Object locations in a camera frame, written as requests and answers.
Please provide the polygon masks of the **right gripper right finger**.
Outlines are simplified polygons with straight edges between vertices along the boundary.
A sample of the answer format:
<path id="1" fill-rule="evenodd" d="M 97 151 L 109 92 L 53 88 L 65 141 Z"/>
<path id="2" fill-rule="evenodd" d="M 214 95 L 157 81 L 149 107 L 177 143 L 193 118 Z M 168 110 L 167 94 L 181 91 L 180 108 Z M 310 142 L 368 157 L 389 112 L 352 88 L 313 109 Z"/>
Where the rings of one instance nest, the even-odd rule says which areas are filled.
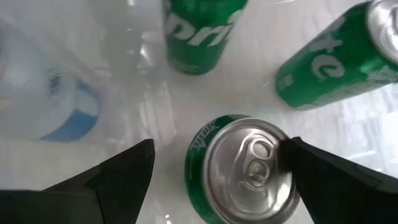
<path id="1" fill-rule="evenodd" d="M 300 137 L 279 151 L 314 224 L 398 224 L 398 179 Z"/>

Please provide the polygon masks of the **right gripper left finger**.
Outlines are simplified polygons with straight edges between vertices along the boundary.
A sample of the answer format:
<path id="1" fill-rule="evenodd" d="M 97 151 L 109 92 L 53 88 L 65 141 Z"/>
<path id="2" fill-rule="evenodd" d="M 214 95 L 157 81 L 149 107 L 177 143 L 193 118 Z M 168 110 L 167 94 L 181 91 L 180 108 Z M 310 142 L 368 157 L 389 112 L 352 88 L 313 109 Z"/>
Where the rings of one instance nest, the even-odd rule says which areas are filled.
<path id="1" fill-rule="evenodd" d="M 154 162 L 145 139 L 44 190 L 0 190 L 0 224 L 135 224 Z"/>

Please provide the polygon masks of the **green Sprite soda can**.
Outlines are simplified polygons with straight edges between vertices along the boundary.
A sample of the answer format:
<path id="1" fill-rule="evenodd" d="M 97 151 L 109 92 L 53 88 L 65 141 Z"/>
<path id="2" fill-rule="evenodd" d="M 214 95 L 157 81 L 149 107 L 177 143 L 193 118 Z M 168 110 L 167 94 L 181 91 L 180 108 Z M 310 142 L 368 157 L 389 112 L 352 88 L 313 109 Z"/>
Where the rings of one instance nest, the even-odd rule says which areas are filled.
<path id="1" fill-rule="evenodd" d="M 206 224 L 284 224 L 300 201 L 277 126 L 243 114 L 206 123 L 185 157 L 190 202 Z"/>
<path id="2" fill-rule="evenodd" d="M 289 106 L 310 110 L 396 83 L 398 0 L 370 0 L 283 63 L 275 86 Z"/>
<path id="3" fill-rule="evenodd" d="M 248 0 L 162 0 L 167 57 L 179 72 L 215 68 Z"/>

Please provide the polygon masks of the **blue white Spindrift can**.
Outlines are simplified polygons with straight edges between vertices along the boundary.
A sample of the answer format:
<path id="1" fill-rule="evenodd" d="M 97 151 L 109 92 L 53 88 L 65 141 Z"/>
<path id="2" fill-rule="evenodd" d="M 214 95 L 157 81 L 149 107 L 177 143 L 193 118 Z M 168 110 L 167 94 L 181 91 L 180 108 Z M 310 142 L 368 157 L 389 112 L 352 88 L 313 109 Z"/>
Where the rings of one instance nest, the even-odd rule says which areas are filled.
<path id="1" fill-rule="evenodd" d="M 99 116 L 89 84 L 0 19 L 0 137 L 77 141 Z"/>

